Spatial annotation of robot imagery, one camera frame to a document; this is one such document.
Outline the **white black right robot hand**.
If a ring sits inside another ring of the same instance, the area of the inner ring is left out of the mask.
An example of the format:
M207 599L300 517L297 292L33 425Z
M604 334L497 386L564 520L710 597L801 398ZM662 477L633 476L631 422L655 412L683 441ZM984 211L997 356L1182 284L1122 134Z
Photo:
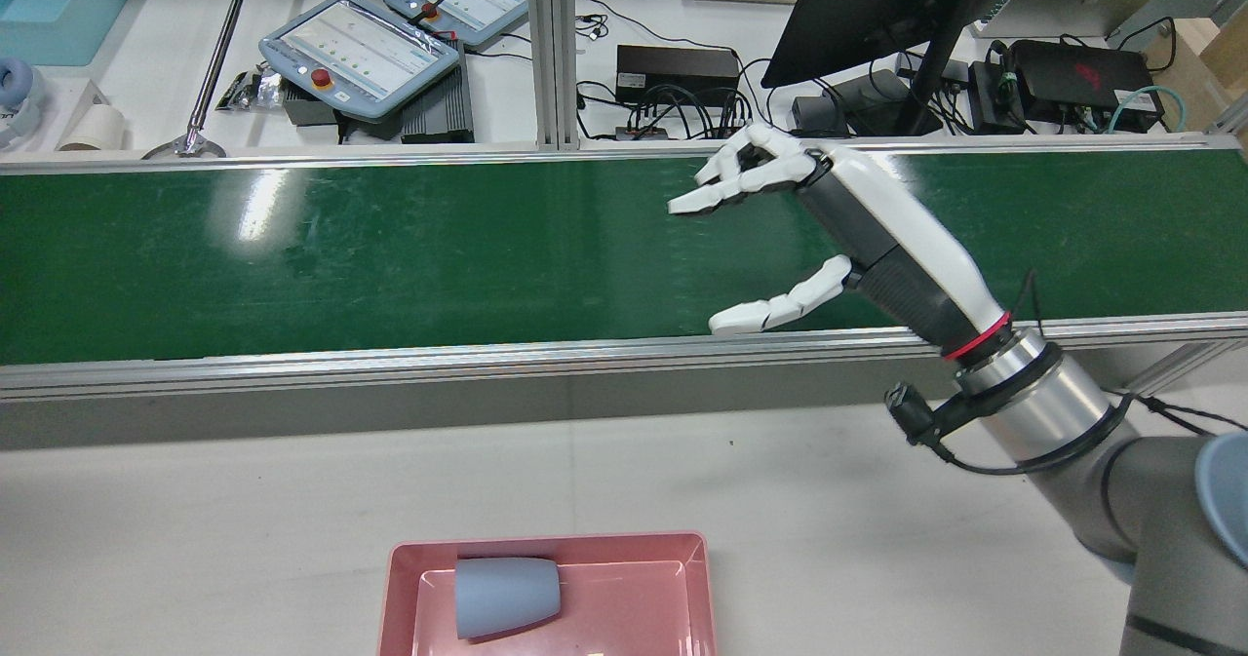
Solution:
M713 333L770 330L806 317L844 291L859 291L897 323L973 365L1011 339L1011 317L978 264L909 190L869 155L837 143L807 148L778 128L734 133L670 200L669 213L708 213L766 191L792 190L839 253L807 279L768 301L741 302L709 321Z

